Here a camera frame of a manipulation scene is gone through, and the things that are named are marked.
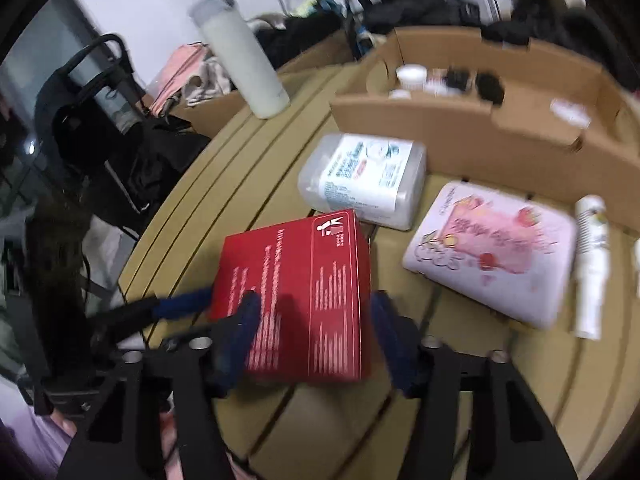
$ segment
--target white label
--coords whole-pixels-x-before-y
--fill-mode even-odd
[[[391,218],[412,145],[408,140],[344,135],[320,177],[320,196],[333,211],[353,208],[367,220]]]
[[[591,124],[591,118],[587,113],[587,108],[576,103],[554,99],[551,101],[551,111],[561,119],[567,121],[578,128],[587,129]]]
[[[389,92],[391,99],[411,99],[411,92],[408,90],[392,90]]]

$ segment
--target wooden table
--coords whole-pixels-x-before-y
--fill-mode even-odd
[[[175,187],[129,259],[120,279],[128,299],[151,293],[167,296],[210,284],[227,235],[313,213],[298,193],[298,172],[322,134],[337,131],[329,101],[354,68],[300,73],[289,81],[292,103],[285,112],[263,121],[245,108],[220,131]],[[442,186],[454,178],[428,176],[414,229]],[[572,209],[542,197],[533,200]],[[404,270],[402,254],[413,232],[366,229],[372,237],[373,287],[387,290],[402,314],[417,322],[430,320],[429,332],[457,351],[485,355],[511,348],[580,478],[587,478],[640,399],[640,313],[632,271],[637,235],[612,226],[603,337],[590,342],[570,333],[573,283],[551,330],[523,329]],[[161,324],[152,342],[183,330],[188,322]],[[228,399],[216,401],[226,443],[267,480],[394,479],[416,409],[417,401],[393,393],[382,363],[359,384],[245,383]],[[470,396],[462,394],[460,446],[470,411]],[[457,479],[464,478],[466,455],[461,455]]]

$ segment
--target cardboard box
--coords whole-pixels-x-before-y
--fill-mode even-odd
[[[369,247],[352,210],[225,239],[212,319],[236,311],[246,290],[262,298],[247,359],[279,381],[358,381],[370,371]]]
[[[353,54],[346,35],[343,30],[339,30],[280,67],[278,74],[292,74],[331,64],[344,64],[352,60]],[[213,139],[245,104],[240,92],[235,90],[231,94],[194,107],[188,107],[183,100],[171,114],[189,121],[196,132]]]
[[[388,99],[398,85],[396,68],[408,63],[491,70],[504,85],[504,103],[423,92]],[[590,126],[556,116],[556,99],[585,106]],[[566,203],[597,194],[613,222],[640,230],[640,124],[626,99],[601,65],[552,44],[503,46],[475,29],[410,27],[363,59],[332,111],[344,132],[420,140],[434,173]]]

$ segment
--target white cloth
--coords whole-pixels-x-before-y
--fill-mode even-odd
[[[182,96],[187,106],[219,97],[231,92],[231,79],[226,70],[218,62],[217,57],[205,59],[198,71],[187,79],[182,88]]]

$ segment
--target pink fabric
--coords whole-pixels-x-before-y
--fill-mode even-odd
[[[167,99],[182,89],[190,76],[198,71],[208,54],[209,47],[202,43],[182,45],[171,54],[169,61],[149,88],[152,95],[158,93],[150,107],[153,115],[160,114]]]

